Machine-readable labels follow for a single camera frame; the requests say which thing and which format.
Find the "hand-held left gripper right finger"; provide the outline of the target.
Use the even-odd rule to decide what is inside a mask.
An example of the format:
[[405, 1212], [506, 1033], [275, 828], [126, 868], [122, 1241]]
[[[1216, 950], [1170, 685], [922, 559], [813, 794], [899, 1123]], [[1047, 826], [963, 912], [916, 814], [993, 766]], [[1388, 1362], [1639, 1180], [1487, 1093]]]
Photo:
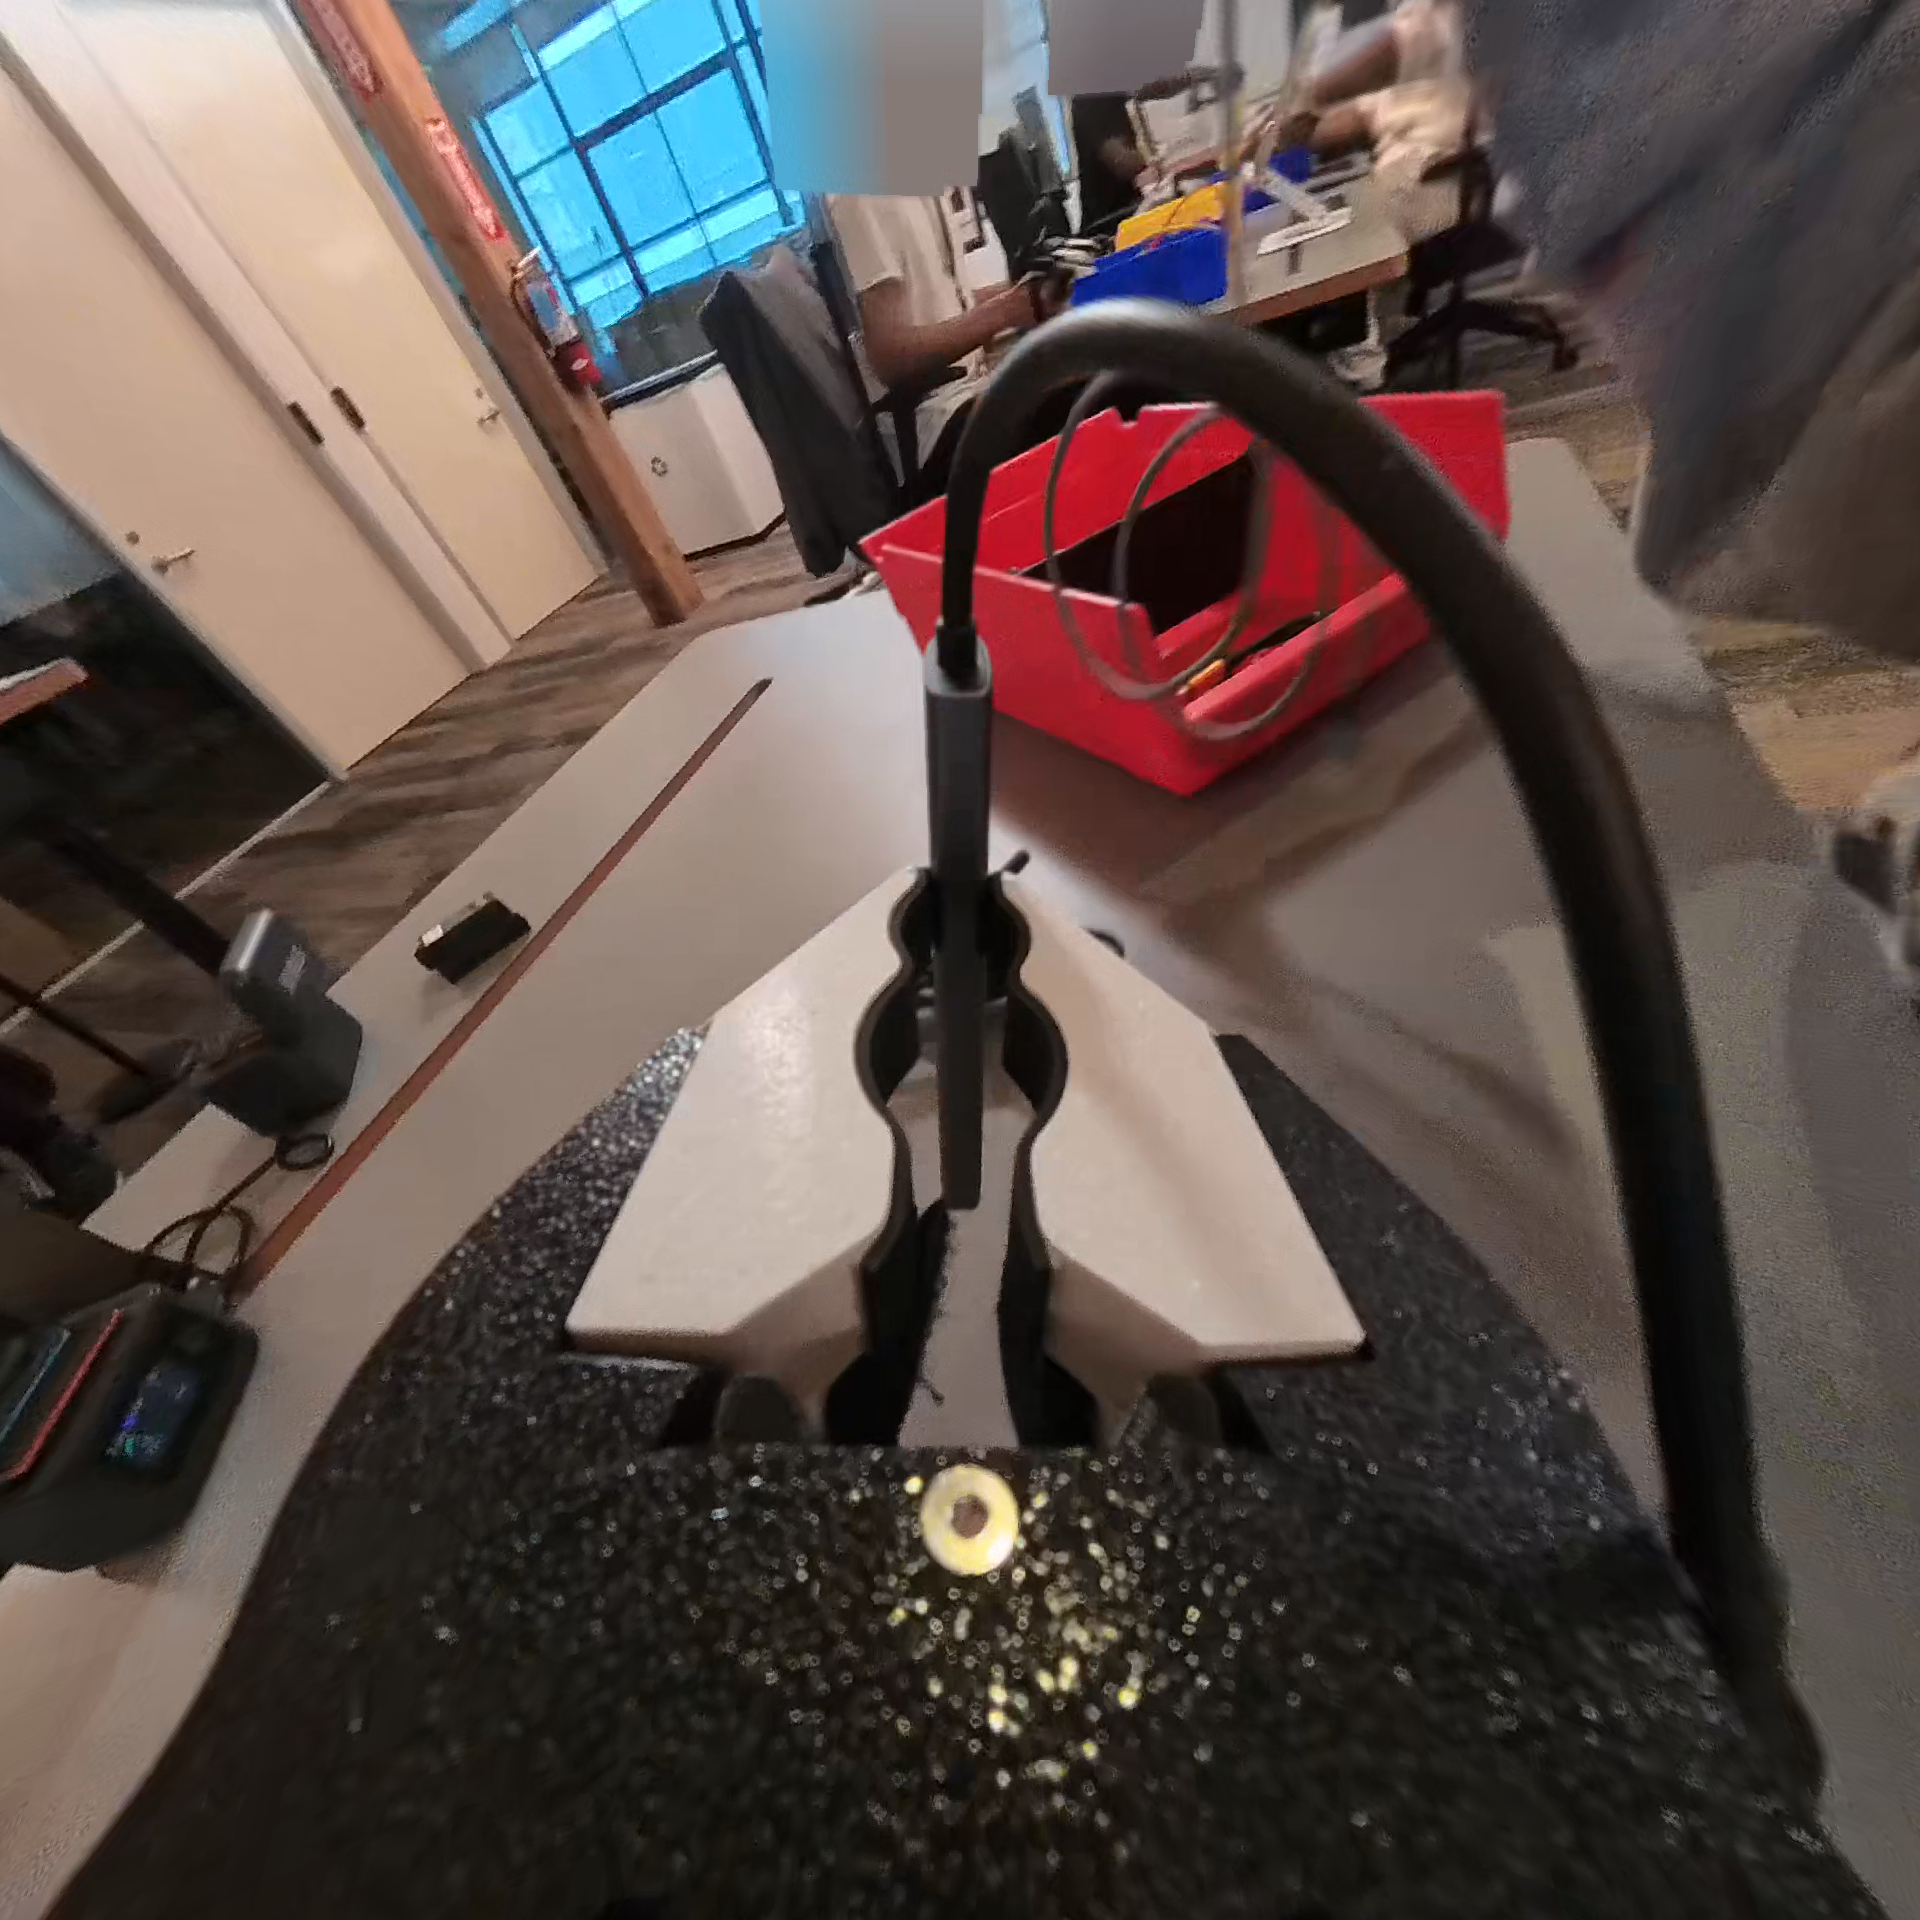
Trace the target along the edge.
[[1209, 1023], [994, 881], [1003, 1070], [1028, 1107], [998, 1285], [1014, 1422], [1124, 1422], [1159, 1377], [1359, 1360], [1367, 1336]]

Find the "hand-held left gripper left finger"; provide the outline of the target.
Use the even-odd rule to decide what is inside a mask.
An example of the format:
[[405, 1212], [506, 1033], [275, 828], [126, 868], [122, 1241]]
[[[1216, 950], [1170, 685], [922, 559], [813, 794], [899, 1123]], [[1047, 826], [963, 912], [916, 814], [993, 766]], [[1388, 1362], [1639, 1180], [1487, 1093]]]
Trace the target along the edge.
[[893, 1212], [893, 1129], [856, 1044], [916, 884], [899, 868], [711, 1017], [564, 1316], [573, 1348], [774, 1377], [825, 1412]]

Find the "red plastic bin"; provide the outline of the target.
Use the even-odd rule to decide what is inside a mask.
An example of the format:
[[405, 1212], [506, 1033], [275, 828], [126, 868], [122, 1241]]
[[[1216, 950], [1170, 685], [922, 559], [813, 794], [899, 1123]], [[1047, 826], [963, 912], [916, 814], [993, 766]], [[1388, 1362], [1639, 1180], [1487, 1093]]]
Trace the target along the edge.
[[1197, 405], [1099, 413], [994, 467], [974, 620], [994, 710], [1166, 794], [1202, 794], [1421, 651], [1428, 613], [1290, 467]]

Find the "black battery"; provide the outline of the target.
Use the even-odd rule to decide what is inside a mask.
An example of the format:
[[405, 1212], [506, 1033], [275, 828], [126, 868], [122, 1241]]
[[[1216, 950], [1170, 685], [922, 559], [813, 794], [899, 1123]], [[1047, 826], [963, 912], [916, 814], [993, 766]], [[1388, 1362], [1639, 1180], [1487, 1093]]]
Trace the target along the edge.
[[530, 935], [530, 917], [486, 891], [421, 930], [412, 956], [425, 974], [448, 987], [459, 987], [519, 946]]

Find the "dark grey charger dock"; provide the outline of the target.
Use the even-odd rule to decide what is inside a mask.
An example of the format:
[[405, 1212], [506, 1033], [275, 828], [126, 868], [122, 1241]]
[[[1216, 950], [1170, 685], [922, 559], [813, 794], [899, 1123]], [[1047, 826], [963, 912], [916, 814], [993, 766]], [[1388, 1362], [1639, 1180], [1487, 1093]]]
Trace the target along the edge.
[[328, 965], [294, 922], [251, 912], [216, 974], [236, 1025], [204, 1059], [200, 1098], [268, 1140], [335, 1114], [356, 1080], [363, 1025], [328, 982]]

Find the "black charging case with screen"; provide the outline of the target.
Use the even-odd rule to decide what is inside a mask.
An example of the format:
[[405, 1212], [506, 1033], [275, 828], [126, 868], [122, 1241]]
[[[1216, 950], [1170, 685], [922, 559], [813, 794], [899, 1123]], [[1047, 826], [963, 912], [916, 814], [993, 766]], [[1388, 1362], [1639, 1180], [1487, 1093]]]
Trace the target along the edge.
[[210, 1293], [140, 1285], [4, 1332], [4, 1570], [91, 1570], [200, 1503], [259, 1362]]

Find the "white recycling bin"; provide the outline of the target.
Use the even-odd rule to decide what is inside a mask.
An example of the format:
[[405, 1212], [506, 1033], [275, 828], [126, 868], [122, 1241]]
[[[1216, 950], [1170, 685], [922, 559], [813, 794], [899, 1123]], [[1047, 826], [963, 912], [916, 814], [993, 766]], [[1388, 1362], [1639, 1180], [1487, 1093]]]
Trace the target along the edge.
[[719, 358], [622, 389], [602, 413], [688, 562], [742, 548], [781, 526], [777, 476]]

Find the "black office chair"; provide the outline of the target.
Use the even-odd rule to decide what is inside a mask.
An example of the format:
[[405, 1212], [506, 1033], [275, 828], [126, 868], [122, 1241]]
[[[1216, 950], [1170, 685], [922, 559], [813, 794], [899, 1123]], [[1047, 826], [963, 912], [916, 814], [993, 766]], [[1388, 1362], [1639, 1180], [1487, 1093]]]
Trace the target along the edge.
[[922, 502], [919, 389], [874, 389], [825, 244], [774, 244], [715, 278], [697, 325], [771, 461], [783, 522], [813, 579]]
[[1456, 186], [1451, 225], [1411, 244], [1402, 328], [1384, 343], [1384, 389], [1460, 389], [1467, 337], [1543, 347], [1553, 372], [1581, 365], [1581, 347], [1543, 300], [1474, 298], [1485, 276], [1518, 268], [1521, 244], [1494, 218], [1494, 172], [1482, 147], [1430, 170]]

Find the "red fire extinguisher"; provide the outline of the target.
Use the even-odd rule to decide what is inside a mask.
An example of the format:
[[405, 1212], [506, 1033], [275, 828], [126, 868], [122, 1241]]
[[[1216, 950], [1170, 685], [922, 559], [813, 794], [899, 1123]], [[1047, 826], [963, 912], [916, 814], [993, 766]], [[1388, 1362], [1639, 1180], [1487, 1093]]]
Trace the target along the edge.
[[596, 396], [602, 375], [539, 253], [515, 257], [508, 270], [508, 293], [561, 384], [576, 396]]

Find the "blue plastic bin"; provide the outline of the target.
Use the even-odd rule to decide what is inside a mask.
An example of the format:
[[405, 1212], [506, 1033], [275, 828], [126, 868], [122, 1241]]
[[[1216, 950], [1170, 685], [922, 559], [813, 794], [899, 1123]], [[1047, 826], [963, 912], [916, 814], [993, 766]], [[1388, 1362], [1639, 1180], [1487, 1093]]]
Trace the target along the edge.
[[1143, 237], [1099, 255], [1075, 278], [1066, 304], [1085, 309], [1104, 300], [1166, 300], [1212, 306], [1227, 298], [1227, 230], [1202, 221]]

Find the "cream single door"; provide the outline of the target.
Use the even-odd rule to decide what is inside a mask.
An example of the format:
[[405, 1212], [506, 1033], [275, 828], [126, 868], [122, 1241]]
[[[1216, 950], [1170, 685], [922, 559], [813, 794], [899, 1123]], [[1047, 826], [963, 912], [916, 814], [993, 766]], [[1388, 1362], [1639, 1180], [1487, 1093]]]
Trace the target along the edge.
[[290, 417], [4, 77], [4, 439], [327, 771], [466, 679]]

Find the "background table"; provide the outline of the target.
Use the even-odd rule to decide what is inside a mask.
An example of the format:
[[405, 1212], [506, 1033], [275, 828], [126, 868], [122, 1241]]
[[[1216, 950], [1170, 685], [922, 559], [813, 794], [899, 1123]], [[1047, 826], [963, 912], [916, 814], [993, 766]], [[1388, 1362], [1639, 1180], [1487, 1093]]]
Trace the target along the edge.
[[1278, 196], [1224, 221], [1224, 292], [1212, 309], [1245, 328], [1371, 293], [1407, 270], [1407, 241], [1371, 172], [1334, 170], [1290, 184], [1269, 168], [1241, 184]]

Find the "yellow plastic bin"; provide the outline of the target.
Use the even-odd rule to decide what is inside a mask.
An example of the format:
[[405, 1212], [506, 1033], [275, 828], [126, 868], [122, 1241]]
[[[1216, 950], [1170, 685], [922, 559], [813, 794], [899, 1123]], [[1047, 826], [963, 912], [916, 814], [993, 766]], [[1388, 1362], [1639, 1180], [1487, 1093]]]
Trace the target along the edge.
[[1227, 181], [1209, 181], [1174, 198], [1138, 206], [1138, 214], [1124, 215], [1112, 235], [1112, 253], [1170, 244], [1185, 232], [1224, 237]]

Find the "blue window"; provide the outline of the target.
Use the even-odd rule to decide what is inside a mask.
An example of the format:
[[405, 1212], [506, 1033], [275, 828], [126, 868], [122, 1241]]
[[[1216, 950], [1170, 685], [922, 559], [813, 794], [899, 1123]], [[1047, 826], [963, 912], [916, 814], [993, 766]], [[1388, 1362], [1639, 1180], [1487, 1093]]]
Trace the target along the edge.
[[757, 3], [397, 3], [425, 76], [606, 389], [709, 358], [725, 270], [807, 255], [771, 168]]

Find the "cream double door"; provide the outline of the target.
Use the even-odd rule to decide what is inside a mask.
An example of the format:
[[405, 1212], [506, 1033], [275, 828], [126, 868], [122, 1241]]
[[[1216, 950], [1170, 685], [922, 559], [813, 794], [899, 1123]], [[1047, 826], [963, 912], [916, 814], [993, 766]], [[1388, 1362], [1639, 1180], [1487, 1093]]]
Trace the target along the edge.
[[80, 48], [503, 642], [601, 554], [286, 3], [60, 3]]

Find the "wooden post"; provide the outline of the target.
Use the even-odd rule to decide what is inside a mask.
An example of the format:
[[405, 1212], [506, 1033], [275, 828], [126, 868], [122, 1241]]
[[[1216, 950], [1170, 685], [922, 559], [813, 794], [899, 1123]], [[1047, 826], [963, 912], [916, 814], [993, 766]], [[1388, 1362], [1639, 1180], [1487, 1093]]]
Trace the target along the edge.
[[425, 76], [391, 3], [297, 3], [303, 28], [421, 214], [470, 318], [576, 494], [601, 548], [658, 627], [700, 610], [700, 589], [586, 381], [586, 347], [556, 348], [530, 300], [539, 257], [515, 247], [476, 159]]

